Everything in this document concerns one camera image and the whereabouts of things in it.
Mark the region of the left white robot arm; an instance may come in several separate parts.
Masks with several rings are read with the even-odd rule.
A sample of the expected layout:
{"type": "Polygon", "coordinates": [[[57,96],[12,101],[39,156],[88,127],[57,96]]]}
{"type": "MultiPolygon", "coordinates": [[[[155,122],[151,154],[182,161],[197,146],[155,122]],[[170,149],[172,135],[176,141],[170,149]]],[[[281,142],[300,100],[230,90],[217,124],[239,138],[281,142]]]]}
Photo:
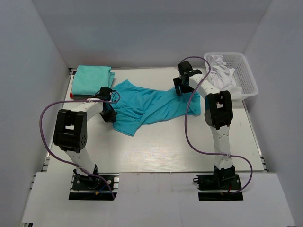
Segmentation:
{"type": "Polygon", "coordinates": [[[98,167],[86,150],[88,140],[87,122],[100,114],[104,122],[114,123],[117,112],[113,109],[115,90],[102,87],[92,98],[77,107],[61,109],[57,114],[53,143],[64,151],[77,166],[74,173],[89,188],[99,186],[98,167]]]}

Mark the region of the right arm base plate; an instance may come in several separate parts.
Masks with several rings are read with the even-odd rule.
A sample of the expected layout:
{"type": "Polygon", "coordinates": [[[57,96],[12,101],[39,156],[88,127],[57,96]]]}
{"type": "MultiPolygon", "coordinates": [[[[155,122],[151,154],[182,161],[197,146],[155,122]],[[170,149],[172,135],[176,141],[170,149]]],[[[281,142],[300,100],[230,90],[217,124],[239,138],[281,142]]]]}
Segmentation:
{"type": "Polygon", "coordinates": [[[193,183],[197,184],[199,201],[243,201],[242,192],[234,193],[241,189],[238,174],[224,186],[219,186],[212,174],[197,175],[193,183]]]}

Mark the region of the blue t-shirt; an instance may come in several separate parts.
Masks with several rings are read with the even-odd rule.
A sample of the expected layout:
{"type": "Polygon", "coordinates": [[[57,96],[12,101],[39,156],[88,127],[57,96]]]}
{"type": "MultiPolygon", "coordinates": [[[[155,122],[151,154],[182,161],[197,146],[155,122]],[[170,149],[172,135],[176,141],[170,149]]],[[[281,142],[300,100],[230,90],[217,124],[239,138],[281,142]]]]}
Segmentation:
{"type": "Polygon", "coordinates": [[[186,114],[191,93],[178,96],[174,88],[163,91],[137,87],[125,80],[113,87],[121,96],[112,104],[117,112],[114,130],[134,136],[146,124],[168,121],[186,114]]]}

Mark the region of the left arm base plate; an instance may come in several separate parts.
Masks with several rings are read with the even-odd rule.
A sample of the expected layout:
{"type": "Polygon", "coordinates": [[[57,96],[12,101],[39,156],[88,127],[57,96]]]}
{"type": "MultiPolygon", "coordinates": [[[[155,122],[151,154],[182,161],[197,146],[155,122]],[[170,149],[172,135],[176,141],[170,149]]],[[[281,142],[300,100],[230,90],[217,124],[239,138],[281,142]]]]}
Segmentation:
{"type": "Polygon", "coordinates": [[[118,192],[119,174],[101,175],[106,183],[100,178],[73,174],[69,192],[70,201],[113,201],[118,192]]]}

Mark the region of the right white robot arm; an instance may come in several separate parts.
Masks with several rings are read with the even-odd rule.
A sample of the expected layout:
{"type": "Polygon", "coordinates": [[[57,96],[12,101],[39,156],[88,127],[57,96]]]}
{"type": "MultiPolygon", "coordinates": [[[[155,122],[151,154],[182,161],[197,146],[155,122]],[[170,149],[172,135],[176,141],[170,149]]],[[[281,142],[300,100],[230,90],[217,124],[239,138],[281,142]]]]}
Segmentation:
{"type": "Polygon", "coordinates": [[[187,59],[177,65],[179,76],[173,79],[176,94],[188,97],[186,114],[193,109],[194,96],[205,101],[204,118],[210,127],[214,142],[214,172],[199,175],[196,180],[200,190],[231,189],[236,181],[231,158],[229,130],[233,119],[232,99],[228,91],[220,91],[206,80],[200,70],[195,70],[187,59]]]}

